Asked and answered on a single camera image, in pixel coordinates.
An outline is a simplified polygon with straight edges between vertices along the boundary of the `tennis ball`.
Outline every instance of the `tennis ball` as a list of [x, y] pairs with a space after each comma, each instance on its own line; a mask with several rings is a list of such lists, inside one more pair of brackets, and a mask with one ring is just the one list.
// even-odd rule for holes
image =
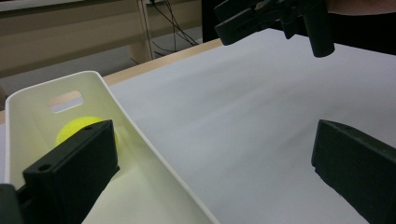
[[79, 130], [87, 127], [88, 125], [103, 121], [103, 119], [99, 117], [80, 117], [77, 119], [73, 119], [64, 125], [61, 131], [56, 136], [55, 146], [59, 146], [62, 142], [64, 142], [67, 138], [71, 137], [73, 134], [78, 132]]

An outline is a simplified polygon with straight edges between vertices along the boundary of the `black cable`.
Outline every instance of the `black cable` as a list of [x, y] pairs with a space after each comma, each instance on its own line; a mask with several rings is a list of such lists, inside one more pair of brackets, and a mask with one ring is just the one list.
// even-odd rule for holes
[[[175, 16], [173, 15], [173, 11], [172, 11], [172, 8], [171, 8], [171, 4], [170, 4], [168, 1], [165, 1], [165, 4], [166, 4], [166, 6], [168, 7], [169, 12], [171, 13], [172, 22], [175, 23], [176, 18], [175, 18]], [[173, 32], [173, 34], [174, 34], [174, 50], [175, 50], [175, 52], [176, 52], [177, 50], [176, 50], [176, 27], [175, 27], [175, 26], [173, 26], [173, 31], [174, 31], [174, 32]]]
[[156, 54], [158, 54], [158, 55], [160, 55], [160, 56], [166, 56], [166, 55], [164, 55], [164, 54], [161, 54], [161, 53], [158, 52], [158, 51], [154, 51], [154, 53], [156, 53]]
[[[172, 23], [155, 5], [154, 5], [154, 7], [158, 10], [158, 12], [160, 12], [174, 27], [176, 27], [179, 31], [181, 31], [181, 32], [183, 32], [179, 27], [177, 27], [177, 26], [175, 26], [175, 24], [174, 23]], [[183, 37], [183, 36], [181, 36], [179, 33], [177, 33], [177, 35], [178, 36], [180, 36], [180, 38], [182, 38], [182, 39], [184, 39], [185, 41], [187, 41], [187, 42], [189, 42], [190, 44], [192, 44], [191, 42], [190, 42], [190, 40], [189, 39], [187, 39], [187, 37]]]
[[175, 52], [176, 52], [175, 50], [163, 49], [163, 48], [161, 48], [160, 46], [158, 46], [154, 41], [151, 41], [151, 42], [152, 42], [152, 44], [155, 45], [158, 49], [161, 49], [161, 50], [163, 50], [163, 51], [172, 52], [172, 53], [175, 53]]
[[134, 63], [140, 64], [139, 62], [135, 61], [133, 58], [130, 58]]
[[[171, 7], [171, 4], [170, 4], [169, 0], [165, 0], [165, 3], [166, 3], [166, 5], [168, 6], [168, 10], [169, 10], [169, 12], [171, 13], [172, 18], [175, 19], [175, 24], [176, 24], [176, 26], [177, 26], [178, 28], [180, 28], [180, 26], [178, 25], [177, 20], [176, 20], [174, 14], [173, 14], [172, 7]], [[191, 38], [191, 36], [187, 35], [187, 34], [184, 33], [184, 32], [182, 32], [182, 34], [183, 34], [184, 37], [186, 37], [186, 38], [189, 37], [189, 38], [194, 42], [195, 45], [198, 45], [198, 43], [197, 43], [193, 38]]]
[[171, 20], [169, 20], [169, 18], [167, 18], [161, 11], [159, 8], [157, 8], [157, 6], [155, 4], [153, 4], [153, 6], [157, 9], [158, 12], [161, 13], [161, 15], [163, 15], [172, 25], [174, 25], [185, 37], [182, 37], [181, 35], [177, 34], [178, 36], [180, 36], [181, 38], [183, 38], [184, 40], [186, 40], [187, 42], [189, 42], [190, 44], [192, 44], [194, 46], [198, 45], [198, 43], [189, 35], [187, 35], [183, 30], [181, 30], [181, 28], [178, 26], [178, 24], [174, 24], [173, 22], [171, 22]]
[[[145, 23], [147, 23], [147, 19], [146, 19], [146, 15], [145, 15], [146, 13], [143, 13], [143, 17], [144, 17], [144, 19], [145, 19]], [[149, 36], [149, 29], [146, 29], [146, 35], [148, 36], [148, 40], [150, 40], [150, 36]], [[152, 55], [152, 48], [151, 48], [151, 45], [148, 45], [148, 47], [149, 47], [149, 54], [151, 55], [151, 58], [154, 58], [154, 55]]]

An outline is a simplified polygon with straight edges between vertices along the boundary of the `white tabletop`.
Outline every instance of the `white tabletop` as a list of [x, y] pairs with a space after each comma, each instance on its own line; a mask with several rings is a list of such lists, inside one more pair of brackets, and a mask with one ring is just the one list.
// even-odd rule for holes
[[307, 38], [266, 30], [111, 90], [221, 223], [352, 224], [367, 222], [310, 163], [318, 120], [396, 147], [395, 87], [394, 56], [317, 59]]

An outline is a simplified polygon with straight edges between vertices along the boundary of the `white plastic tray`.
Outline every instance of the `white plastic tray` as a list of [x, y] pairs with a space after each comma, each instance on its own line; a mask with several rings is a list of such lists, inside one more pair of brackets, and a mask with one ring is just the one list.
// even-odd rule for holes
[[[69, 92], [79, 92], [79, 99], [49, 105]], [[24, 184], [22, 171], [54, 148], [67, 122], [97, 116], [113, 120], [121, 170], [84, 223], [218, 223], [125, 114], [98, 73], [81, 72], [18, 91], [6, 104], [6, 182], [16, 188]]]

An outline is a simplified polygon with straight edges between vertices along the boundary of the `tray handle cutout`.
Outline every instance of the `tray handle cutout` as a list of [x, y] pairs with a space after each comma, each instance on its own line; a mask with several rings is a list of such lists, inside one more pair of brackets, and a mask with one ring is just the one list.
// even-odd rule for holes
[[69, 91], [49, 99], [47, 105], [52, 112], [60, 113], [78, 105], [82, 105], [83, 103], [84, 99], [82, 98], [81, 92]]

